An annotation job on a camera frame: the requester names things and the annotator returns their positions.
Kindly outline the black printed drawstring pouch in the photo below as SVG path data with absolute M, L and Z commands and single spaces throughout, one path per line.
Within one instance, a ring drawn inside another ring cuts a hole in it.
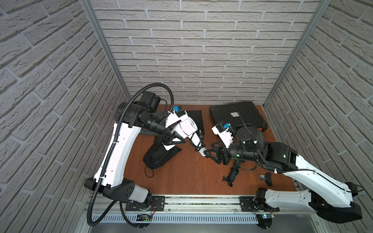
M 146 172 L 147 168 L 155 170 L 164 166 L 181 150 L 182 149 L 177 146 L 172 147 L 170 150 L 166 150 L 164 145 L 160 141 L 160 136 L 155 136 L 153 145 L 149 148 L 149 150 L 143 157 L 143 162 L 146 165 L 144 172 Z

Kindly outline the white hair dryer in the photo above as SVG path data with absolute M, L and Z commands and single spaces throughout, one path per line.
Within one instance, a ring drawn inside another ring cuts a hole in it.
M 174 124 L 176 125 L 172 129 L 172 133 L 178 133 L 183 139 L 188 138 L 192 146 L 201 154 L 201 156 L 205 157 L 206 155 L 204 152 L 206 146 L 203 142 L 204 139 L 194 120 L 187 114 L 181 117 L 171 114 L 166 119 L 165 126 L 169 127 Z

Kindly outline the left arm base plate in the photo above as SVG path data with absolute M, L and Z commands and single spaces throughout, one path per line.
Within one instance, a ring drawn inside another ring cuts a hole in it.
M 147 207 L 145 203 L 139 203 L 132 201 L 131 203 L 127 203 L 125 207 L 125 211 L 143 211 L 143 212 L 150 212 L 153 211 L 154 209 L 156 211 L 164 211 L 164 206 L 165 206 L 165 196 L 152 196 L 152 199 L 149 202 L 149 206 Z

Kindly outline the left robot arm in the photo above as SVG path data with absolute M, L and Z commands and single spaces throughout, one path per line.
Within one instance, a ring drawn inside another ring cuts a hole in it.
M 148 92 L 152 87 L 162 87 L 170 95 L 171 106 L 163 118 L 154 115 L 160 99 L 154 93 Z M 151 191 L 124 178 L 123 174 L 132 146 L 141 129 L 159 136 L 153 144 L 155 148 L 151 150 L 151 155 L 157 155 L 160 160 L 168 160 L 179 152 L 177 145 L 184 144 L 186 141 L 180 133 L 174 133 L 170 128 L 175 123 L 173 119 L 178 110 L 174 105 L 171 89 L 163 83 L 151 83 L 143 87 L 128 103 L 120 106 L 119 117 L 115 121 L 114 134 L 104 161 L 95 176 L 86 179 L 84 184 L 87 189 L 93 191 L 86 216 L 90 227 L 99 224 L 116 203 L 119 203 L 120 208 L 124 203 L 134 203 L 140 209 L 146 210 L 152 207 L 153 211 L 156 210 Z M 112 202 L 98 219 L 94 220 L 93 207 L 99 193 Z

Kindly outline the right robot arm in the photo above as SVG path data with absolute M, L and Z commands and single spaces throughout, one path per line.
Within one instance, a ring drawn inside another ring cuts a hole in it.
M 242 127 L 235 136 L 232 136 L 229 124 L 216 125 L 212 130 L 220 141 L 204 151 L 206 158 L 224 165 L 234 159 L 236 167 L 241 162 L 251 161 L 256 166 L 288 176 L 307 187 L 304 191 L 260 188 L 253 199 L 255 209 L 303 209 L 333 223 L 362 219 L 361 207 L 353 201 L 359 192 L 357 184 L 335 180 L 284 143 L 267 142 L 257 128 Z

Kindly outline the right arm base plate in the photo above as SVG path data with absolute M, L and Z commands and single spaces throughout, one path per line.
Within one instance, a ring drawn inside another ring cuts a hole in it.
M 242 212 L 254 212 L 254 211 L 264 211 L 264 212 L 279 212 L 279 208 L 274 208 L 269 206 L 265 199 L 256 198 L 254 196 L 241 196 L 239 197 L 240 207 Z

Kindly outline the grey fabric pouch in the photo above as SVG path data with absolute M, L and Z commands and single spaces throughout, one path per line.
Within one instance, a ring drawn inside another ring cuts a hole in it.
M 156 136 L 155 133 L 152 133 L 152 132 L 147 131 L 147 130 L 144 130 L 144 129 L 141 129 L 141 131 L 140 131 L 139 134 L 140 134 L 140 135 L 145 135 L 145 136 Z

